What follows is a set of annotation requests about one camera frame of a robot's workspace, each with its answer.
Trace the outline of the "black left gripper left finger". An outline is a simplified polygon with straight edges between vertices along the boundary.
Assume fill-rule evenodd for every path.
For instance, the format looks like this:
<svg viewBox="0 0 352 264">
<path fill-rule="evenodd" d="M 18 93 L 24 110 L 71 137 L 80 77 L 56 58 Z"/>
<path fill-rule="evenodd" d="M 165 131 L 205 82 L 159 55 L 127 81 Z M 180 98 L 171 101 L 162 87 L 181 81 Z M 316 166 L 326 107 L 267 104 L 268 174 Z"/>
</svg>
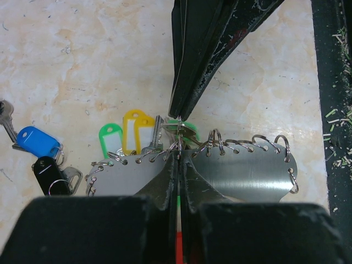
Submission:
<svg viewBox="0 0 352 264">
<path fill-rule="evenodd" d="M 1 263 L 175 263 L 178 162 L 133 196 L 41 197 L 20 214 Z"/>
</svg>

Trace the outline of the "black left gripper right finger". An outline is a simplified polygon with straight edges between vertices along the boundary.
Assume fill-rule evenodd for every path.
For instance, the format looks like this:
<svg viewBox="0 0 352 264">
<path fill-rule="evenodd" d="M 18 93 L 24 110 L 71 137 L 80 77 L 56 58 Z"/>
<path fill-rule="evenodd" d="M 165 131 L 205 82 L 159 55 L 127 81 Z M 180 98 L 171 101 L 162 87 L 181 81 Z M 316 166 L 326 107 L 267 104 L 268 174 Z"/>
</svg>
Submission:
<svg viewBox="0 0 352 264">
<path fill-rule="evenodd" d="M 181 159 L 187 263 L 351 263 L 333 219 L 313 203 L 235 203 Z"/>
</svg>

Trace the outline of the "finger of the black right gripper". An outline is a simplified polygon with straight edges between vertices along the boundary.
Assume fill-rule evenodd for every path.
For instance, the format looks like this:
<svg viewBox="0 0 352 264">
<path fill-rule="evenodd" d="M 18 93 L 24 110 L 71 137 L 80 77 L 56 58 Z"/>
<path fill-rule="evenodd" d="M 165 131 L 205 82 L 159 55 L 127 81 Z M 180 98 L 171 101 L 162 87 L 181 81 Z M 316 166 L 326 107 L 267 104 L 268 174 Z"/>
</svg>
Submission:
<svg viewBox="0 0 352 264">
<path fill-rule="evenodd" d="M 237 3 L 210 59 L 206 76 L 201 82 L 202 92 L 241 41 L 255 31 L 282 4 L 282 1 L 237 1 Z"/>
<path fill-rule="evenodd" d="M 237 1 L 175 1 L 172 10 L 174 80 L 168 115 L 188 117 Z"/>
</svg>

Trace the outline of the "red-handled metal key organizer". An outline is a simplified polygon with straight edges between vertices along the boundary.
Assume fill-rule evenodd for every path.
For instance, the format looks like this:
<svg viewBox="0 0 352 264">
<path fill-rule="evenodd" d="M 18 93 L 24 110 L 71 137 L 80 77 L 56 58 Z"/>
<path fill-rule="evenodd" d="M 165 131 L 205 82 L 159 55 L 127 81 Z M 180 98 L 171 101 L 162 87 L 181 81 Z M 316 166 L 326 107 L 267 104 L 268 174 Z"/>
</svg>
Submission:
<svg viewBox="0 0 352 264">
<path fill-rule="evenodd" d="M 173 143 L 166 150 L 140 155 L 111 154 L 85 177 L 87 196 L 134 195 L 143 190 L 161 194 L 161 172 L 171 160 L 179 172 L 179 201 L 183 254 L 188 257 L 190 221 L 186 214 L 205 202 L 279 202 L 299 191 L 297 166 L 289 142 L 280 145 L 256 134 L 251 140 L 223 139 L 210 132 L 195 149 L 179 150 Z"/>
</svg>

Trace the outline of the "key with yellow tag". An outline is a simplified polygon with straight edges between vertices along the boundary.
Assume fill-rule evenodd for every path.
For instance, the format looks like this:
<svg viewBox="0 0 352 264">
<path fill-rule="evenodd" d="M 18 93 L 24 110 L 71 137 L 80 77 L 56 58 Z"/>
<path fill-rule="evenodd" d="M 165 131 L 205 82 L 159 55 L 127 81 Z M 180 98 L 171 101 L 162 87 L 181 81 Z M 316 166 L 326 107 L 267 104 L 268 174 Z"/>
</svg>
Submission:
<svg viewBox="0 0 352 264">
<path fill-rule="evenodd" d="M 149 115 L 137 117 L 134 122 L 134 135 L 137 154 L 145 147 L 149 147 L 153 139 L 153 130 L 155 127 L 155 118 Z"/>
</svg>

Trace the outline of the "key with black tag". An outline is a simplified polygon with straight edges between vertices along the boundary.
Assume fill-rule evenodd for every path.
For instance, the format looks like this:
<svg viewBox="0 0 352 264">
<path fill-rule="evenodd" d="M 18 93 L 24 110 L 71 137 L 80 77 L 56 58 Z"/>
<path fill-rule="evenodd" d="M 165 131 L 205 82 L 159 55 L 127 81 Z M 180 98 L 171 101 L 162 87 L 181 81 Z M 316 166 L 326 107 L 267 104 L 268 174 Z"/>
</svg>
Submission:
<svg viewBox="0 0 352 264">
<path fill-rule="evenodd" d="M 45 196 L 72 196 L 82 179 L 81 171 L 74 167 L 59 168 L 51 157 L 41 157 L 33 165 L 32 171 Z"/>
</svg>

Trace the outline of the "key with blue tag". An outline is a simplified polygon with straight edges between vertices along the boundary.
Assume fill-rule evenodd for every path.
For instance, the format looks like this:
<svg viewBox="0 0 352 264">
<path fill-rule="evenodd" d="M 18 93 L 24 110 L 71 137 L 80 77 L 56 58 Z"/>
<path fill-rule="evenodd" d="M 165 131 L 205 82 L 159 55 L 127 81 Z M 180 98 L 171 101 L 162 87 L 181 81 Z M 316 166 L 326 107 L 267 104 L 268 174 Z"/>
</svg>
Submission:
<svg viewBox="0 0 352 264">
<path fill-rule="evenodd" d="M 29 152 L 37 158 L 45 156 L 53 158 L 58 166 L 61 166 L 65 161 L 63 145 L 54 137 L 34 126 L 22 128 L 12 148 Z"/>
</svg>

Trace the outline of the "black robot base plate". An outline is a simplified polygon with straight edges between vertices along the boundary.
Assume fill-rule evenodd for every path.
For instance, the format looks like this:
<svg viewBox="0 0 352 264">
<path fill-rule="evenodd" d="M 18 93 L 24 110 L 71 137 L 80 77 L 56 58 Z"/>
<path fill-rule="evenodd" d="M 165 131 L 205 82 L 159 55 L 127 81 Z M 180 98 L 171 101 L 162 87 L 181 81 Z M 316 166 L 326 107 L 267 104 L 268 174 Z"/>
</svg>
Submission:
<svg viewBox="0 0 352 264">
<path fill-rule="evenodd" d="M 351 1 L 312 1 L 328 206 L 351 242 Z"/>
</svg>

